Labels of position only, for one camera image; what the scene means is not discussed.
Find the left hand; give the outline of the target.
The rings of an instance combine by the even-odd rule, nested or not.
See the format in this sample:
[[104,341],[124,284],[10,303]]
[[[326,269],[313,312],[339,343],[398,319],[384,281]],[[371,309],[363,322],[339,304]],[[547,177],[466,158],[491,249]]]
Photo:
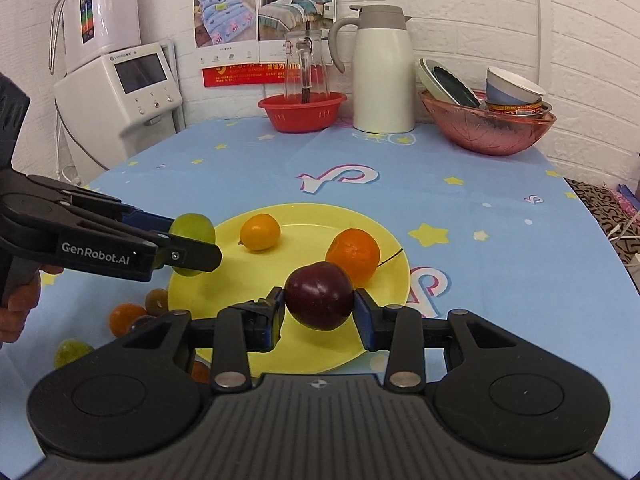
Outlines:
[[62,273],[63,269],[59,266],[42,266],[27,284],[17,287],[9,294],[8,302],[0,311],[2,344],[12,344],[20,338],[30,311],[37,307],[41,290],[40,272],[56,275]]

